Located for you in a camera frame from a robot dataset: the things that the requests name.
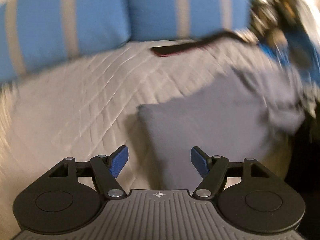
blue striped pillow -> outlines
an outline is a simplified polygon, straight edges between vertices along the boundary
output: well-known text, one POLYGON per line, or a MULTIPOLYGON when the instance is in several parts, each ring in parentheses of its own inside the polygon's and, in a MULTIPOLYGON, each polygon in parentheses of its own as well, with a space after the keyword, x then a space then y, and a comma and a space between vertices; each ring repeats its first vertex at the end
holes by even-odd
POLYGON ((8 0, 0 5, 0 81, 129 38, 125 0, 8 0))
POLYGON ((201 38, 249 24, 249 0, 129 0, 132 39, 201 38))

gray fabric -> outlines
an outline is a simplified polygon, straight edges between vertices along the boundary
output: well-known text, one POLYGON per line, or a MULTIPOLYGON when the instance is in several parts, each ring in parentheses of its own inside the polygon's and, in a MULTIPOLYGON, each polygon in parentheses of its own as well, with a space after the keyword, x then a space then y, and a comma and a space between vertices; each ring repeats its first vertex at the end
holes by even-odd
POLYGON ((162 187, 193 191, 198 186, 201 177, 190 161, 193 146, 230 161, 261 161, 279 132, 293 134, 303 122, 303 109, 297 107, 301 90, 296 72, 230 70, 189 97, 140 106, 162 187))

gray cloth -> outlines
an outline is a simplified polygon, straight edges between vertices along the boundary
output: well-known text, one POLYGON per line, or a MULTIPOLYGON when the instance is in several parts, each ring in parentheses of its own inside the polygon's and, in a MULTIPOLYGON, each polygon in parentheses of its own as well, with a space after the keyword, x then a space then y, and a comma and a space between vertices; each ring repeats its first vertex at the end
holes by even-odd
POLYGON ((303 122, 301 90, 296 72, 231 69, 189 97, 141 105, 139 117, 151 138, 162 187, 193 191, 198 186, 201 177, 190 161, 193 146, 234 162, 262 160, 279 132, 293 134, 303 122))

mattress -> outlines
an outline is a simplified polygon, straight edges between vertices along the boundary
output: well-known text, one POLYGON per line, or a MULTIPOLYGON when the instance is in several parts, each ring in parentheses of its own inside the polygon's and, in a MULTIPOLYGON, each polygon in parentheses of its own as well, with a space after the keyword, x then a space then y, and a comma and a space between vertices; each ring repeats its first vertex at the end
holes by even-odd
MULTIPOLYGON (((12 214, 17 194, 65 157, 88 161, 110 155, 121 145, 129 160, 118 182, 130 188, 157 189, 153 151, 137 106, 190 95, 229 67, 278 70, 258 47, 224 39, 216 45, 171 57, 149 48, 172 41, 129 42, 34 74, 12 85, 6 100, 6 130, 0 158, 0 239, 19 227, 12 214)), ((283 144, 262 162, 284 177, 290 149, 283 144)), ((79 181, 92 187, 89 178, 79 181)))

blue cushion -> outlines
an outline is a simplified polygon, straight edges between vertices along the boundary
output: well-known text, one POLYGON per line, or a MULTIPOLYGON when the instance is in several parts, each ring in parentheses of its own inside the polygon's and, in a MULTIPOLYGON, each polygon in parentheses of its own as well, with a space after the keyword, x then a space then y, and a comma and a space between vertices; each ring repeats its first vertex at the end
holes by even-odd
POLYGON ((0 81, 130 38, 126 0, 8 0, 0 5, 0 81))
POLYGON ((249 25, 249 0, 128 0, 132 39, 201 38, 249 25))

